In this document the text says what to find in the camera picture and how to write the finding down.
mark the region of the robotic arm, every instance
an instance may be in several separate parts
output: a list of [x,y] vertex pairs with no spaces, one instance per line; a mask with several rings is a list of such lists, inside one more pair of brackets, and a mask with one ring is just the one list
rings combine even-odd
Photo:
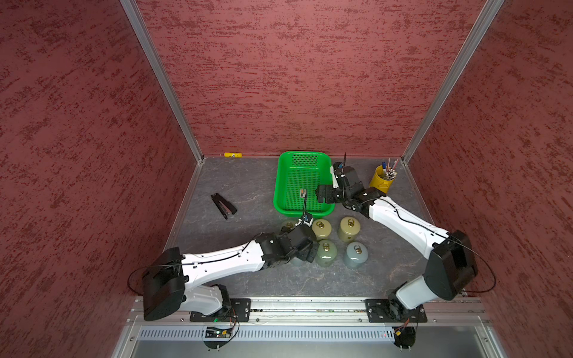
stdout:
[[204,283],[276,267],[293,257],[314,261],[318,243],[306,204],[305,196],[303,215],[292,230],[284,227],[279,234],[258,234],[246,244],[212,253],[181,255],[178,247],[164,251],[142,276],[144,319],[158,320],[177,310],[224,315],[230,309],[226,288]]
[[[403,209],[378,189],[364,189],[356,171],[344,163],[334,163],[331,172],[333,183],[316,189],[319,202],[342,203],[387,226],[428,260],[423,275],[389,295],[390,317],[403,321],[424,302],[438,297],[451,300],[477,275],[471,243],[464,233],[451,234]],[[303,209],[294,229],[259,234],[231,249],[184,255],[178,247],[166,250],[143,274],[144,319],[157,320],[177,310],[206,316],[228,312],[230,300],[225,287],[203,284],[240,272],[282,265],[293,257],[312,262],[318,247],[312,221],[312,215]]]
[[377,188],[364,189],[354,168],[345,163],[334,163],[331,172],[333,185],[320,185],[316,189],[319,202],[342,203],[387,226],[428,260],[423,275],[390,294],[390,317],[402,321],[425,302],[438,297],[452,300],[477,275],[467,235],[461,231],[451,234],[416,217]]

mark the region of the green plastic basket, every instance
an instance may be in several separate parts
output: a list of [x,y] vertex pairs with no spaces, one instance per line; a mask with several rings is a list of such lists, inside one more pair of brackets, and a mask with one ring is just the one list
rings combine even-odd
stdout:
[[330,214],[334,204],[319,203],[315,193],[319,184],[332,184],[330,167],[330,157],[321,152],[290,151],[281,154],[274,187],[275,209],[288,217],[300,217],[304,203],[300,190],[307,189],[307,212],[315,218]]

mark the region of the wire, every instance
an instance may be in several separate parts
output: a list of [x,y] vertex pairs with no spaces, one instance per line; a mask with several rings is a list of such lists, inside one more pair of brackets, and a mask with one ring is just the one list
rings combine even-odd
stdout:
[[422,314],[422,305],[418,306],[418,314],[416,315],[416,328],[414,328],[414,333],[418,333],[418,324],[420,323],[420,314]]
[[226,320],[227,318],[229,319],[229,323],[231,322],[231,307],[229,307],[229,309],[225,312],[225,315],[222,317],[215,317],[215,319],[213,320],[213,323],[215,322],[222,322],[223,320]]
[[[360,204],[364,204],[366,202],[369,202],[371,200],[376,200],[376,199],[380,199],[380,198],[372,198],[372,199],[368,199],[368,200],[364,200],[363,202],[361,202]],[[353,208],[349,207],[346,205],[346,199],[344,198],[344,191],[342,192],[342,200],[344,200],[344,203],[342,204],[342,206],[344,206],[345,208],[354,211]]]
[[235,257],[235,256],[239,256],[240,254],[243,253],[243,251],[245,251],[245,249],[247,248],[248,245],[249,245],[249,243],[247,243],[247,244],[245,245],[245,247],[243,247],[243,249],[241,250],[241,252],[236,253],[236,254],[233,255],[233,256],[229,256],[229,257],[225,257],[225,258],[220,258],[220,259],[216,259],[216,260],[212,260],[212,261],[190,262],[190,263],[170,263],[170,264],[166,264],[166,265],[142,266],[142,267],[140,267],[140,268],[138,268],[138,269],[133,270],[133,271],[129,274],[129,276],[127,277],[127,287],[131,290],[131,292],[137,294],[138,296],[143,296],[143,293],[140,293],[140,292],[136,291],[133,287],[131,287],[131,277],[134,275],[134,273],[136,273],[136,272],[139,271],[139,270],[149,269],[149,268],[151,268],[151,267],[173,267],[173,266],[187,266],[187,265],[197,266],[197,265],[203,265],[204,263],[213,263],[213,262],[224,261],[224,260],[233,258],[233,257]]
[[496,277],[496,274],[495,274],[495,272],[493,271],[492,267],[489,266],[489,263],[488,263],[488,262],[485,260],[485,258],[483,258],[481,255],[479,255],[478,253],[476,253],[474,250],[470,249],[469,247],[465,246],[464,244],[460,243],[459,241],[456,241],[456,240],[451,239],[451,238],[449,238],[449,237],[442,236],[442,235],[438,234],[437,232],[433,231],[432,229],[430,229],[430,228],[428,228],[428,227],[426,227],[426,226],[424,226],[424,225],[422,225],[422,224],[419,224],[419,223],[417,223],[417,222],[412,222],[412,221],[405,220],[404,218],[402,218],[402,217],[400,216],[400,212],[398,211],[398,208],[396,208],[394,205],[392,205],[391,202],[389,202],[389,201],[387,201],[387,200],[384,200],[384,199],[382,199],[382,198],[375,198],[375,199],[369,199],[369,200],[376,200],[376,199],[383,200],[383,201],[387,202],[391,207],[393,207],[394,210],[396,211],[396,214],[398,215],[398,218],[399,218],[400,220],[405,221],[405,222],[407,222],[407,223],[414,224],[414,225],[418,225],[419,227],[423,227],[424,229],[428,230],[428,231],[431,232],[432,234],[438,235],[439,237],[441,237],[441,238],[443,238],[443,239],[450,240],[450,241],[452,241],[452,242],[454,242],[454,243],[456,243],[456,244],[458,244],[458,245],[460,245],[460,246],[462,246],[462,247],[464,247],[464,248],[470,250],[472,253],[474,253],[476,256],[478,256],[478,257],[485,263],[485,266],[487,266],[488,269],[489,269],[489,271],[492,273],[492,276],[493,276],[493,285],[492,285],[490,288],[488,288],[487,290],[482,290],[482,291],[468,291],[468,290],[466,290],[466,292],[469,292],[469,293],[486,293],[486,292],[490,292],[491,290],[493,290],[493,289],[496,287],[496,285],[497,285],[497,277]]
[[403,325],[401,325],[400,327],[398,327],[397,329],[395,329],[394,332],[397,332],[397,331],[399,331],[399,330],[401,330],[401,329],[403,329],[403,328],[406,328],[406,326],[408,326],[408,323],[410,323],[410,319],[409,319],[409,318],[406,320],[406,322],[404,322]]
[[463,245],[463,244],[461,244],[461,243],[459,243],[459,242],[457,242],[457,241],[454,241],[454,240],[452,240],[452,241],[455,242],[456,244],[462,246],[462,247],[465,247],[466,249],[468,249],[468,250],[470,250],[471,252],[473,252],[476,256],[478,256],[479,258],[481,258],[481,260],[484,262],[485,266],[488,267],[489,271],[492,273],[492,276],[493,276],[493,285],[492,285],[490,288],[488,288],[487,290],[483,290],[483,291],[467,291],[467,290],[466,290],[466,292],[470,292],[470,293],[486,293],[486,292],[490,292],[491,290],[493,290],[493,289],[496,287],[496,285],[497,285],[497,277],[496,277],[495,272],[493,272],[492,267],[489,266],[489,264],[488,264],[488,262],[485,260],[485,258],[483,258],[482,256],[480,256],[478,253],[476,253],[474,250],[470,249],[469,247],[467,247],[467,246],[465,246],[465,245]]
[[233,325],[233,331],[235,330],[235,325],[236,325],[237,323],[239,323],[239,327],[237,327],[237,330],[235,331],[235,334],[233,335],[233,337],[231,337],[231,338],[227,341],[227,343],[231,342],[231,341],[233,340],[233,338],[237,337],[237,334],[239,333],[239,329],[241,329],[241,323],[239,322],[239,316],[237,315],[237,312],[235,312],[235,309],[234,309],[234,308],[233,308],[233,314],[234,314],[234,317],[235,317],[235,324]]

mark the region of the red textured wall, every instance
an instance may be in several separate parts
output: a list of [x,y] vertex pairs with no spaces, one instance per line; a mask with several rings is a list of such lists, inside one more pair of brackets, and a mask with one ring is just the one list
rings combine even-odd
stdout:
[[511,357],[573,352],[572,18],[506,0],[411,161],[437,223],[494,267],[482,296]]
[[206,155],[402,155],[484,1],[139,0]]
[[107,358],[193,156],[119,1],[0,23],[0,356]]

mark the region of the black mounting plate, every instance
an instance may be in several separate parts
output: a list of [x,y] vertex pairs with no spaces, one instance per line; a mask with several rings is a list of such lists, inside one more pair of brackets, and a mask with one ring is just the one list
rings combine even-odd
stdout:
[[[239,322],[248,322],[250,316],[250,298],[231,298],[231,307],[237,313]],[[215,316],[205,316],[199,312],[191,312],[191,322],[213,322]]]
[[[389,300],[374,300],[368,299],[364,300],[366,304],[366,314],[368,315],[368,322],[370,323],[403,323],[397,321],[390,317],[386,312],[388,312],[388,306],[390,304]],[[426,317],[426,312],[421,307],[420,312],[414,311],[412,316],[410,316],[410,323],[426,323],[428,322],[428,317]]]

